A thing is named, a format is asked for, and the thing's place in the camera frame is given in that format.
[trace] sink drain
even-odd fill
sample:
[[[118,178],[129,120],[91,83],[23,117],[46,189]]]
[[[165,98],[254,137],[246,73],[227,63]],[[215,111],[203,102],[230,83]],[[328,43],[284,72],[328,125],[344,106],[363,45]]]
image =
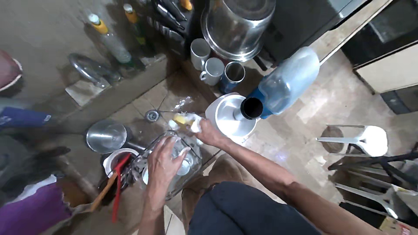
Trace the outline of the sink drain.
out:
[[[146,114],[145,114],[145,118],[149,121],[149,122],[156,122],[158,120],[158,118],[160,117],[160,114],[158,113],[157,110],[149,110]]]

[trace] hand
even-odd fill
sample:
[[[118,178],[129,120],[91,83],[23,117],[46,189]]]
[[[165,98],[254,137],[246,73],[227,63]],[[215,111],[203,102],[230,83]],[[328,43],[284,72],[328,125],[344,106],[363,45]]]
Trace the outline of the hand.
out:
[[[165,189],[167,192],[171,180],[180,169],[181,164],[190,150],[185,147],[180,155],[173,159],[171,152],[174,144],[180,140],[178,136],[163,137],[148,157],[148,187]]]
[[[199,125],[202,132],[196,133],[195,136],[207,145],[220,148],[222,144],[230,140],[228,137],[222,135],[208,119],[200,120]]]

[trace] dark shorts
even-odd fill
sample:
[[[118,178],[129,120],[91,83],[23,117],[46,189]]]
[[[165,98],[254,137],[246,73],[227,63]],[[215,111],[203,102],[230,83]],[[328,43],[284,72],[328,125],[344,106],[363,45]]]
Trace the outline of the dark shorts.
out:
[[[199,200],[189,235],[320,235],[293,207],[237,182],[222,182]]]

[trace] stool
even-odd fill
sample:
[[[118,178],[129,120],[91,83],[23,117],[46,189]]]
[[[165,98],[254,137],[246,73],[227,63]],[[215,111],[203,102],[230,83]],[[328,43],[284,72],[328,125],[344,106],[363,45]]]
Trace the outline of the stool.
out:
[[[319,137],[317,141],[335,142],[335,143],[351,143],[359,146],[365,154],[350,153],[332,153],[341,156],[364,156],[364,157],[380,157],[387,152],[387,135],[386,131],[377,126],[365,125],[327,125],[335,127],[354,127],[363,128],[363,132],[356,137],[335,138],[335,137]]]

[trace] red spatula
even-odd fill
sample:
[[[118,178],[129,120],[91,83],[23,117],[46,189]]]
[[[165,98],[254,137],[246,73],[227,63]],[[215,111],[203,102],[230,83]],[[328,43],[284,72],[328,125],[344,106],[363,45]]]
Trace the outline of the red spatula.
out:
[[[119,209],[120,188],[122,186],[122,182],[121,182],[122,176],[120,175],[120,173],[122,172],[123,166],[128,161],[130,155],[131,155],[131,153],[127,153],[126,155],[124,155],[119,160],[119,162],[117,163],[115,168],[113,169],[113,171],[114,171],[113,174],[117,174],[117,189],[116,189],[115,202],[113,203],[113,209],[112,209],[112,222],[113,223],[116,222],[117,210]]]

